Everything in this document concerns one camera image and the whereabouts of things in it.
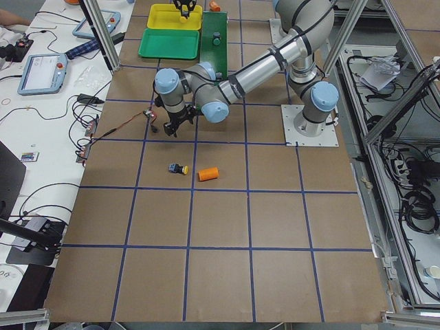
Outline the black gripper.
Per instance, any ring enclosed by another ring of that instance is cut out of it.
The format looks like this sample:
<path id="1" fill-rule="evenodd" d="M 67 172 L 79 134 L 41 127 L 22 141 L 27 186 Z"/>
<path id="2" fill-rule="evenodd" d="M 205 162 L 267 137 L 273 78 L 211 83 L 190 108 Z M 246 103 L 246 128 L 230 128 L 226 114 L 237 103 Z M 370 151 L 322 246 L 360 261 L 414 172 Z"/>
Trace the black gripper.
<path id="1" fill-rule="evenodd" d="M 187 104 L 181 111 L 172 113 L 167 111 L 169 121 L 163 124 L 164 132 L 167 136 L 177 137 L 177 130 L 179 126 L 185 121 L 193 124 L 193 119 L 197 116 L 202 116 L 203 113 L 195 106 Z"/>
<path id="2" fill-rule="evenodd" d="M 195 0 L 173 0 L 175 7 L 180 12 L 192 12 L 195 9 Z"/>

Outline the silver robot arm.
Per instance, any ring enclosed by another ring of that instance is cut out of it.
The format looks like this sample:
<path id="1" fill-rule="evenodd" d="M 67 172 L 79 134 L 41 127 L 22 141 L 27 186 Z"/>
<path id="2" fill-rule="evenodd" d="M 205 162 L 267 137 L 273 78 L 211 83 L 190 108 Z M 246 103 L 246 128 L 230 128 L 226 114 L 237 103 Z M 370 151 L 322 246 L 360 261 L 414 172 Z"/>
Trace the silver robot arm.
<path id="1" fill-rule="evenodd" d="M 154 80 L 155 103 L 168 113 L 164 132 L 176 135 L 182 123 L 191 122 L 196 116 L 204 116 L 211 123 L 222 122 L 229 115 L 231 104 L 284 70 L 288 71 L 289 86 L 306 104 L 306 121 L 324 122 L 334 106 L 313 96 L 317 82 L 314 53 L 333 27 L 334 5 L 335 1 L 275 1 L 274 9 L 286 35 L 223 80 L 215 80 L 215 70 L 209 62 L 184 70 L 159 70 Z"/>

